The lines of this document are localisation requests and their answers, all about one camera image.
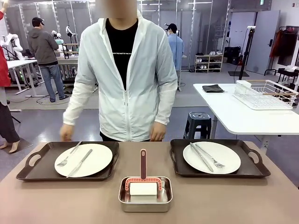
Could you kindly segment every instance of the gray hoodie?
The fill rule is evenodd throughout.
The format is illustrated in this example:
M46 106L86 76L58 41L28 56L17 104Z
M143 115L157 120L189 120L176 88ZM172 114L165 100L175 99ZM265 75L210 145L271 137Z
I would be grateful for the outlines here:
M54 50L59 48L53 37L46 31L34 28L27 36L29 50L35 55L39 65L56 62Z

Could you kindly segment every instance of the stainless steel container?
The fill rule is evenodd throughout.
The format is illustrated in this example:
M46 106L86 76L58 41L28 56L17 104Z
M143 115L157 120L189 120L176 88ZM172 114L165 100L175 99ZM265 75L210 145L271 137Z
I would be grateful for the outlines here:
M121 208L125 212L167 212L170 208L172 201L172 187L170 179L167 177L159 177L162 181L162 190L158 191L157 199L153 202L151 200L144 199L144 202L131 202L131 195L125 190L126 180L125 177L121 181L120 191L118 194L118 200L121 202Z

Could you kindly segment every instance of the fork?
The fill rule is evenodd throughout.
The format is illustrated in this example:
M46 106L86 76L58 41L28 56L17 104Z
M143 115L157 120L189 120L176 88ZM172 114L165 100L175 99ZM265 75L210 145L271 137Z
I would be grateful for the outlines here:
M203 150L203 149L202 149L201 147L199 147L197 144L195 144L195 146L196 146L197 148L199 148L201 151L203 151L205 154L207 154L207 155L213 160L213 164L214 164L214 166L216 166L216 167L218 167L218 168L223 168L223 167L225 167L223 164L217 162L217 161L214 159L213 156L211 156L209 153L207 153L205 150Z
M57 166L59 167L63 167L67 164L67 159L70 157L70 155L75 152L75 150L78 148L78 146L82 143L82 141L80 141L74 148L73 150L71 151L71 153L64 159L62 160L60 163L57 164Z

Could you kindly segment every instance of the blue shirt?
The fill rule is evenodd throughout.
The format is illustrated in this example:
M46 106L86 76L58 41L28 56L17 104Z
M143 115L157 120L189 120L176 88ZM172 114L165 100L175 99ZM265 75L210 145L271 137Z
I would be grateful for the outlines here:
M176 67L176 71L180 71L184 52L184 42L176 34L170 34L168 36L168 41L172 51L173 62Z

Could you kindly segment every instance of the person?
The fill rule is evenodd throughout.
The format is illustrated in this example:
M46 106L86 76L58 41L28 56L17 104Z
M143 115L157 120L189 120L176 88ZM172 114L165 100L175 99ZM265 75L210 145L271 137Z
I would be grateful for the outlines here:
M177 76L180 76L182 66L182 56L184 53L184 42L177 35L177 25L174 23L170 24L166 29L169 33L168 41L172 51L173 62L176 67Z
M99 85L104 141L161 141L177 90L167 35L144 19L136 0L102 1L108 19L81 35L78 74L60 135L71 140L76 119Z
M0 20L3 19L4 13L9 6L8 0L3 2L2 9L0 10ZM20 143L20 137L14 129L14 122L7 106L6 95L4 87L10 86L11 81L8 77L8 66L4 57L2 47L0 47L0 136L4 138L4 144L0 146L0 149L6 148L11 145L10 153L15 152L18 149Z
M69 96L64 94L63 83L54 50L59 48L53 37L43 31L43 19L34 17L32 19L33 29L29 31L27 41L30 52L35 55L38 65L41 69L46 89L50 96L50 102L56 101L55 92L51 84L51 77L55 81L59 99L66 99Z

